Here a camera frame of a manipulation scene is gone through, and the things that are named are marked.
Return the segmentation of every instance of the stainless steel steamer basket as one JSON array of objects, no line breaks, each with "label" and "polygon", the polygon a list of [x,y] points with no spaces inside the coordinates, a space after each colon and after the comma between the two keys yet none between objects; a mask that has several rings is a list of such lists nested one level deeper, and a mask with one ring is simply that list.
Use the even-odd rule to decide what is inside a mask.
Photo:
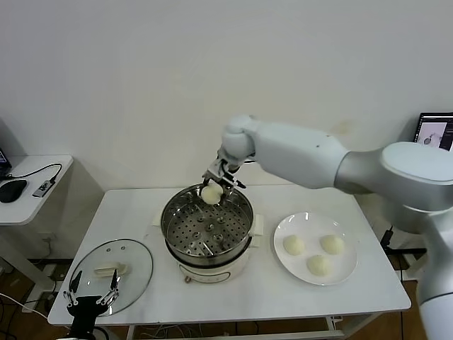
[{"label": "stainless steel steamer basket", "polygon": [[161,229],[176,259],[198,267],[218,267],[233,261],[251,243],[253,209],[238,190],[217,205],[200,197],[202,184],[186,188],[169,200]]}]

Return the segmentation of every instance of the computer mouse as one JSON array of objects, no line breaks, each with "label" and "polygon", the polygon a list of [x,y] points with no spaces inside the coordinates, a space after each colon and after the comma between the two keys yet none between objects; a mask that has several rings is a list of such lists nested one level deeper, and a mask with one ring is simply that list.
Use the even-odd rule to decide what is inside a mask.
[{"label": "computer mouse", "polygon": [[0,202],[14,202],[21,196],[21,193],[26,186],[27,181],[25,179],[10,181],[0,186]]}]

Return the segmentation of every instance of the white robotic arm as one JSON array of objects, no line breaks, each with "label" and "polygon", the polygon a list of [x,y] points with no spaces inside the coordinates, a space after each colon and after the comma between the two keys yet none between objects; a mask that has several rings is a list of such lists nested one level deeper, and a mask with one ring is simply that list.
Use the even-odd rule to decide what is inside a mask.
[{"label": "white robotic arm", "polygon": [[203,177],[224,188],[242,186],[232,174],[247,159],[307,188],[384,196],[389,221],[425,239],[429,262],[418,303],[426,332],[432,340],[452,338],[453,323],[446,320],[453,312],[452,154],[410,142],[350,152],[324,132],[240,116],[225,127],[218,157]]}]

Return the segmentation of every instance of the computer monitor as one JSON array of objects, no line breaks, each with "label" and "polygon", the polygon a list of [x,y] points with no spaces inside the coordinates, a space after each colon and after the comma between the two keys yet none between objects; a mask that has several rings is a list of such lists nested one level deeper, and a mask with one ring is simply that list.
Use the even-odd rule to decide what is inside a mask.
[{"label": "computer monitor", "polygon": [[11,164],[3,151],[0,149],[0,176],[6,176],[9,169],[11,169]]},{"label": "computer monitor", "polygon": [[414,142],[453,151],[453,113],[421,113]]}]

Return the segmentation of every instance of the white table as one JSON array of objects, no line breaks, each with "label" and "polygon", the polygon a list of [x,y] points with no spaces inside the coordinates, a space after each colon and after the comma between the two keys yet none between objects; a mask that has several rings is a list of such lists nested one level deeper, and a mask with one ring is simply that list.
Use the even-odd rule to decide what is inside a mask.
[{"label": "white table", "polygon": [[[20,198],[12,203],[0,203],[0,233],[1,228],[4,226],[26,225],[29,223],[36,216],[49,196],[52,195],[58,182],[72,164],[72,157],[65,154],[54,156],[9,157],[8,159],[11,162],[11,173],[14,176],[28,174],[53,163],[60,163],[62,165],[62,170],[55,179],[55,185],[53,185],[42,198],[33,197],[32,194],[41,186],[41,184],[51,179],[57,173],[59,167],[52,166],[37,174],[24,178],[28,183]],[[28,300],[37,300],[43,292],[53,290],[54,282],[50,280],[48,276],[53,272],[55,265],[47,266],[44,271],[40,271],[19,251],[13,248],[3,237],[0,237],[0,257],[8,261],[13,267],[35,283],[35,287],[28,296]],[[28,304],[29,307],[34,307],[35,305],[36,303]]]},{"label": "white table", "polygon": [[[108,191],[81,243],[63,285],[67,287],[78,262],[103,242],[130,238],[146,244],[154,272],[144,294],[127,309],[97,324],[182,324],[243,320],[295,319],[362,315],[342,331],[311,332],[291,339],[350,336],[382,312],[411,306],[405,290],[382,251],[357,202],[334,189],[311,191],[293,185],[250,186],[245,194],[255,213],[264,215],[261,247],[252,254],[243,273],[223,283],[184,283],[184,275],[169,254],[159,228],[151,221],[180,189]],[[272,236],[279,221],[301,211],[316,211],[341,223],[357,239],[358,265],[346,282],[320,287],[295,278],[277,260]],[[71,324],[60,292],[49,323]],[[270,339],[288,339],[288,334]]]}]

